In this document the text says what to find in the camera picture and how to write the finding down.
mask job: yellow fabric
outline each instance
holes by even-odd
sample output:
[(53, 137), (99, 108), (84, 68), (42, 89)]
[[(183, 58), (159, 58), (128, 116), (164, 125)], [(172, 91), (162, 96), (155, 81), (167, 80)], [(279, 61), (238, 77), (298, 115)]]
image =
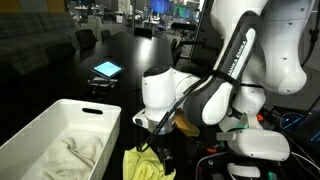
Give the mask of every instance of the yellow fabric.
[(175, 175), (176, 171), (164, 175), (163, 165), (151, 148), (145, 152), (138, 152), (134, 147), (124, 153), (124, 180), (173, 180)]

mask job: gray sofa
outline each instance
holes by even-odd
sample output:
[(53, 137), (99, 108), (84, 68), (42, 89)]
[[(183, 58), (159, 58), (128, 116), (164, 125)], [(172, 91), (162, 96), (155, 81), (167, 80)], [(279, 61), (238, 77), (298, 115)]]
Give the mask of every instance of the gray sofa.
[(70, 13), (0, 13), (0, 61), (6, 60), (24, 75), (49, 64), (44, 49), (54, 44), (79, 44)]

